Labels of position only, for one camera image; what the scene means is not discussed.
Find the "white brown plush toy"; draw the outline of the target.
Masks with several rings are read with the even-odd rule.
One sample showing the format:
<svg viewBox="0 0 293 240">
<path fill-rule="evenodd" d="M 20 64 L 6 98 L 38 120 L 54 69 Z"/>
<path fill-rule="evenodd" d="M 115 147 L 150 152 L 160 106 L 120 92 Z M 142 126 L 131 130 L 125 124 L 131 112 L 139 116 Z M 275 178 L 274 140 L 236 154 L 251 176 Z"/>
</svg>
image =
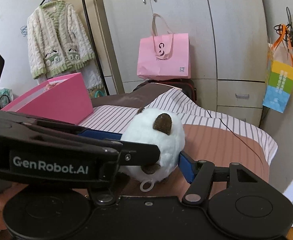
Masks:
<svg viewBox="0 0 293 240">
<path fill-rule="evenodd" d="M 185 132 L 177 114 L 156 108 L 140 108 L 121 136 L 122 141 L 156 145 L 160 156 L 153 165 L 122 166 L 119 171 L 140 182 L 149 192 L 155 183 L 170 176 L 185 147 Z"/>
</svg>

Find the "black hard case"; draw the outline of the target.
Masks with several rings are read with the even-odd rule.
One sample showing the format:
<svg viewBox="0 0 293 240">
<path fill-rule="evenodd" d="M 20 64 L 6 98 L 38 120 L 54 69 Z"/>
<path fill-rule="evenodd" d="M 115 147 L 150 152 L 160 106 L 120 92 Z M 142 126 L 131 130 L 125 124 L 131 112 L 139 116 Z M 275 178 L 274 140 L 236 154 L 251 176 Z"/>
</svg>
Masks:
<svg viewBox="0 0 293 240">
<path fill-rule="evenodd" d="M 197 90 L 195 87 L 194 82 L 191 79 L 171 79 L 171 80 L 164 80 L 164 81 L 156 81 L 156 80 L 146 80 L 143 83 L 140 83 L 133 91 L 142 88 L 143 86 L 156 83 L 160 85 L 167 85 L 171 87 L 180 88 L 182 92 L 188 96 L 193 102 L 197 101 Z"/>
</svg>

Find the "striped brown bed cover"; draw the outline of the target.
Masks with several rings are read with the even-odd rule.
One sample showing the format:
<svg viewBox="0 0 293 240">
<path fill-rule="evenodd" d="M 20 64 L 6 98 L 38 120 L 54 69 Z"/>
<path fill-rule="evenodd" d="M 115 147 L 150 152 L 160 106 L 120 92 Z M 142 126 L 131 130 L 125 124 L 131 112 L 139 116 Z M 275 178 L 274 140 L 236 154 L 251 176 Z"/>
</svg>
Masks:
<svg viewBox="0 0 293 240">
<path fill-rule="evenodd" d="M 129 94 L 92 100 L 93 113 L 81 126 L 123 133 L 139 108 L 158 108 L 177 114 L 186 136 L 185 152 L 195 160 L 227 167 L 241 163 L 264 181 L 278 145 L 263 130 L 230 115 L 208 111 L 180 89 L 151 83 Z"/>
</svg>

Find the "grey wardrobe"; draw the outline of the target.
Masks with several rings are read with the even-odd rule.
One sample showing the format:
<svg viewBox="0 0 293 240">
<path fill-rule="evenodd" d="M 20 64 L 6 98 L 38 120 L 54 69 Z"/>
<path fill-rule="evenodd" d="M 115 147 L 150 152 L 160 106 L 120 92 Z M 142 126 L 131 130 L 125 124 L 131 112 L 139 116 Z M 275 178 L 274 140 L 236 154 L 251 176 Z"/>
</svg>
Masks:
<svg viewBox="0 0 293 240">
<path fill-rule="evenodd" d="M 262 0 L 95 0 L 119 93 L 133 91 L 139 42 L 157 31 L 187 33 L 197 103 L 254 125 L 265 92 L 267 31 Z"/>
</svg>

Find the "cream green knit cardigan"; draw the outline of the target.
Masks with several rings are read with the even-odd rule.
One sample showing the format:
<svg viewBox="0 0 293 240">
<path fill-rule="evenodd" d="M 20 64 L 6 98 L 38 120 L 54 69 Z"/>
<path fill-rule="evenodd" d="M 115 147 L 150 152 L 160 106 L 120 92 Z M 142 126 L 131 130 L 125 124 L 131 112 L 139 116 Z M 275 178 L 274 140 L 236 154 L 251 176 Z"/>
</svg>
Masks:
<svg viewBox="0 0 293 240">
<path fill-rule="evenodd" d="M 27 19 L 28 57 L 33 79 L 80 70 L 95 58 L 74 6 L 66 1 L 40 5 Z"/>
</svg>

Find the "white lace garment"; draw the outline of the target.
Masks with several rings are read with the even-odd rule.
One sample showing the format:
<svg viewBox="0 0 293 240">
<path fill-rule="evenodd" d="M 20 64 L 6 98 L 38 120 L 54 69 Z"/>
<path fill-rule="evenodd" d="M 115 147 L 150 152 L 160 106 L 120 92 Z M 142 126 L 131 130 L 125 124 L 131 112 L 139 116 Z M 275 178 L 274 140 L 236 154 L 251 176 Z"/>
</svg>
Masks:
<svg viewBox="0 0 293 240">
<path fill-rule="evenodd" d="M 49 74 L 41 75 L 39 78 L 36 79 L 36 81 L 38 84 L 41 84 L 48 79 L 74 73 L 82 74 L 83 81 L 91 99 L 95 97 L 95 94 L 98 90 L 103 92 L 104 85 L 102 83 L 97 65 L 95 64 L 95 60 L 87 61 L 85 66 L 81 69 L 71 68 L 55 76 L 51 76 Z"/>
</svg>

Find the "pink tote bag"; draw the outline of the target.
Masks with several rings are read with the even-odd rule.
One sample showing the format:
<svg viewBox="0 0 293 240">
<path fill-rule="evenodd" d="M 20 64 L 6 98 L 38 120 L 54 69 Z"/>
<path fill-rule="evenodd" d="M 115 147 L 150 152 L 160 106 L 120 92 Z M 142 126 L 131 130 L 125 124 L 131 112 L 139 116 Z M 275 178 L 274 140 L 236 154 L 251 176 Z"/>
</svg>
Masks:
<svg viewBox="0 0 293 240">
<path fill-rule="evenodd" d="M 137 76 L 156 81 L 191 78 L 189 34 L 176 34 L 166 25 L 166 34 L 158 35 L 156 18 L 164 24 L 159 14 L 153 14 L 151 36 L 139 44 Z"/>
</svg>

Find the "pink storage box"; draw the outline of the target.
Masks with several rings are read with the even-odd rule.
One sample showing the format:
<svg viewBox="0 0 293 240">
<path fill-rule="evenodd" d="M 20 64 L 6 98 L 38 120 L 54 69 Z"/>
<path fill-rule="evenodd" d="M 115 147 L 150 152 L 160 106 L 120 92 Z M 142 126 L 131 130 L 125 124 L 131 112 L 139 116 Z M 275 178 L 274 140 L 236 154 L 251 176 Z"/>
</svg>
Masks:
<svg viewBox="0 0 293 240">
<path fill-rule="evenodd" d="M 45 81 L 2 110 L 78 125 L 93 113 L 93 106 L 82 74 L 75 73 Z"/>
</svg>

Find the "colourful paper gift bag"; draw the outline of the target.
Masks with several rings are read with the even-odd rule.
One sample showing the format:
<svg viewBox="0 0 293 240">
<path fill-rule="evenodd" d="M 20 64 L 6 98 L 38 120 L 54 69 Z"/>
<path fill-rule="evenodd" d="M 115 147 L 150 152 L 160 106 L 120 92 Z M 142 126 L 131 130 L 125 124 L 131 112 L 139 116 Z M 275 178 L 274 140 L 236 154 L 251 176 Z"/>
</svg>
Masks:
<svg viewBox="0 0 293 240">
<path fill-rule="evenodd" d="M 262 105 L 284 113 L 293 90 L 293 46 L 290 31 L 277 27 L 278 38 L 268 48 L 266 91 Z"/>
</svg>

